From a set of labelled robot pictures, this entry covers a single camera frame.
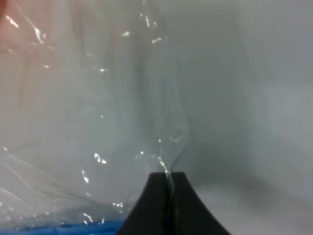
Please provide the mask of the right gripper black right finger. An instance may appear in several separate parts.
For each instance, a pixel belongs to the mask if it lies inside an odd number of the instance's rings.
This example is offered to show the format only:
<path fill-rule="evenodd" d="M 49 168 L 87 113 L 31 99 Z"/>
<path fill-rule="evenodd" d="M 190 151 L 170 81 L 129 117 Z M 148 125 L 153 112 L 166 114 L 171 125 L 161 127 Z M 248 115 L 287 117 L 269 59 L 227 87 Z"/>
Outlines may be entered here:
<path fill-rule="evenodd" d="M 173 219 L 177 235 L 228 235 L 228 230 L 198 197 L 185 173 L 173 172 Z"/>

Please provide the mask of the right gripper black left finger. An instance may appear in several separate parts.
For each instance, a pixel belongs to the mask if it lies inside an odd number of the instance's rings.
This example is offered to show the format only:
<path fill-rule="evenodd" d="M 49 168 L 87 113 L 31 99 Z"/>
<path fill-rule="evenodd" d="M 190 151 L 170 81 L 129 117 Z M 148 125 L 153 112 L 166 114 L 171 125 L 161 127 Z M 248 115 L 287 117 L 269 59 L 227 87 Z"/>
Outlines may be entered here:
<path fill-rule="evenodd" d="M 118 235 L 165 235 L 168 184 L 164 173 L 151 173 Z"/>

